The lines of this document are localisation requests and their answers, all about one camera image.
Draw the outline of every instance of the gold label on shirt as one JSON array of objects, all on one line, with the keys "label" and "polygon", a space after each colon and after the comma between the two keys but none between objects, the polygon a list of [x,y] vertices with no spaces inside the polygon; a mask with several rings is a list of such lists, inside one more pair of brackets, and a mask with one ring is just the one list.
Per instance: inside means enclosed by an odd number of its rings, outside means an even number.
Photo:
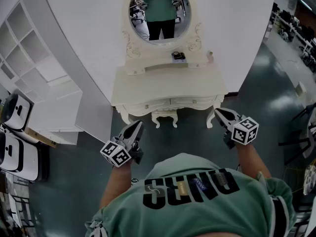
[{"label": "gold label on shirt", "polygon": [[187,191],[187,188],[186,188],[185,181],[177,182],[177,185],[178,185],[178,191],[179,191],[180,196],[187,196],[188,195],[188,191]]}]

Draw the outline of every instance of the curved table leg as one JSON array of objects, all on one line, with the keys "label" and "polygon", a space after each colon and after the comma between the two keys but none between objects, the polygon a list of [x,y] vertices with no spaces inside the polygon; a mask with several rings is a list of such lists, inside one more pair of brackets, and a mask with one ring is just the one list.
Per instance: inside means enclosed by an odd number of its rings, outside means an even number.
[{"label": "curved table leg", "polygon": [[122,120],[126,123],[126,124],[131,124],[132,120],[129,118],[128,116],[128,112],[127,110],[124,108],[123,105],[120,106],[116,106],[116,109],[118,111],[118,113],[120,113]]},{"label": "curved table leg", "polygon": [[217,101],[213,104],[213,107],[212,107],[212,110],[210,112],[210,114],[207,116],[207,119],[206,119],[206,126],[207,128],[212,128],[213,125],[211,123],[212,119],[215,118],[215,112],[214,110],[216,108],[220,108],[221,107],[221,102],[220,101]]},{"label": "curved table leg", "polygon": [[154,116],[153,114],[152,114],[152,121],[156,124],[156,128],[159,128],[160,127],[160,123],[159,123],[159,121],[157,120],[157,116]]},{"label": "curved table leg", "polygon": [[173,118],[172,125],[173,125],[174,128],[177,128],[178,126],[177,126],[176,123],[178,122],[178,115],[173,115],[172,118]]}]

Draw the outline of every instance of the fiducial marker cube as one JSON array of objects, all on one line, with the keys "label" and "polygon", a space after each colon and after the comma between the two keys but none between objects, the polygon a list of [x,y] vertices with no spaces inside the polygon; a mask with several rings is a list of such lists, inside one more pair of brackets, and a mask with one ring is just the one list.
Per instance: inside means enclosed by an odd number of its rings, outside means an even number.
[{"label": "fiducial marker cube", "polygon": [[257,137],[258,128],[259,124],[247,117],[233,126],[232,140],[247,145]]},{"label": "fiducial marker cube", "polygon": [[113,141],[108,141],[100,153],[110,164],[116,167],[121,167],[132,158],[123,146]]}]

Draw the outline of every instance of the mirror frame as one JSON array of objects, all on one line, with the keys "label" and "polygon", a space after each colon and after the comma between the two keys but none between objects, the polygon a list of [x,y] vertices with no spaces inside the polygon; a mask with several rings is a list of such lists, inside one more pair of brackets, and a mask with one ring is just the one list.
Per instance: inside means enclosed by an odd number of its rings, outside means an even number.
[{"label": "mirror frame", "polygon": [[189,40],[190,37],[197,35],[196,29],[199,22],[198,17],[198,8],[195,3],[195,0],[188,0],[190,3],[190,11],[191,11],[191,20],[185,32],[177,39],[176,41],[170,41],[167,43],[150,43],[143,38],[141,38],[134,29],[134,26],[130,20],[129,15],[129,7],[130,0],[124,0],[123,8],[122,8],[122,33],[125,37],[127,43],[134,43],[135,45],[141,46],[144,49],[164,49],[171,50],[175,49]]}]

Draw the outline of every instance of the oval mirror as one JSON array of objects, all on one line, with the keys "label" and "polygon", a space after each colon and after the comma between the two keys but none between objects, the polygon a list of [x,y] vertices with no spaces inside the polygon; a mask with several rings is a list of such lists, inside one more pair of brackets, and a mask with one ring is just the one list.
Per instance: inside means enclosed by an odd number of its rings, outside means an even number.
[{"label": "oval mirror", "polygon": [[131,0],[131,24],[136,33],[152,44],[176,41],[187,30],[189,0]]}]

